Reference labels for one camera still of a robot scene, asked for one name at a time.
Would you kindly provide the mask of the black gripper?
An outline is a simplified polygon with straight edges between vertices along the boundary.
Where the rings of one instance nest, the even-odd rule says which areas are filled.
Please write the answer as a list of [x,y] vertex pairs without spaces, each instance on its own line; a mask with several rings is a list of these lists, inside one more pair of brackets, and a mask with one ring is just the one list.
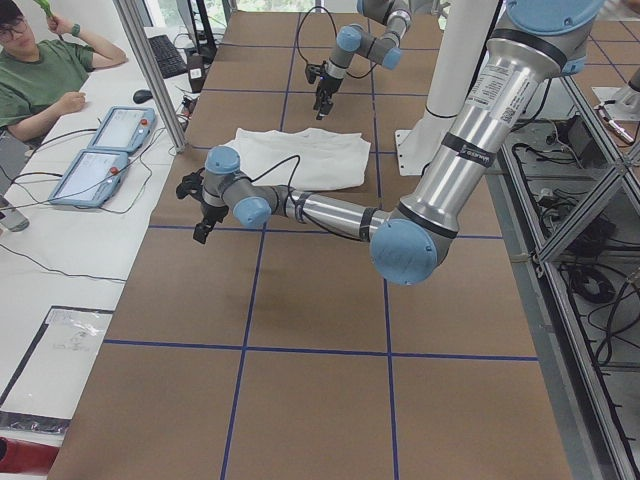
[[187,196],[200,203],[202,220],[195,225],[193,239],[200,244],[205,244],[208,235],[217,223],[222,223],[225,218],[225,204],[215,195],[210,195],[203,187],[203,169],[191,172],[182,177],[176,187],[176,197],[180,200]]
[[316,119],[322,120],[331,112],[332,96],[341,86],[341,69],[331,61],[324,61],[320,65],[308,63],[305,66],[305,76],[309,84],[318,81],[313,109],[316,111]]

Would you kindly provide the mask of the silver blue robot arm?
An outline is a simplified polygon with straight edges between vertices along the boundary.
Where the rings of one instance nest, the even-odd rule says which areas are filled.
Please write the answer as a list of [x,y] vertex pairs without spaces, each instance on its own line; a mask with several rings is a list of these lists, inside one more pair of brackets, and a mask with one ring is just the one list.
[[334,199],[361,185],[368,144],[318,128],[238,129],[177,186],[199,202],[194,239],[232,215],[261,227],[275,215],[365,242],[387,281],[413,285],[445,259],[458,217],[539,86],[580,71],[598,1],[459,1],[444,30],[423,117],[396,138],[399,173],[416,188],[390,211]]
[[309,84],[319,80],[313,109],[316,119],[326,117],[332,107],[332,96],[348,74],[353,57],[359,55],[374,66],[393,70],[402,51],[400,44],[412,24],[410,1],[358,1],[357,10],[364,17],[385,26],[381,36],[374,36],[358,24],[343,26],[336,34],[335,45],[328,59],[321,64],[307,64],[305,75]]

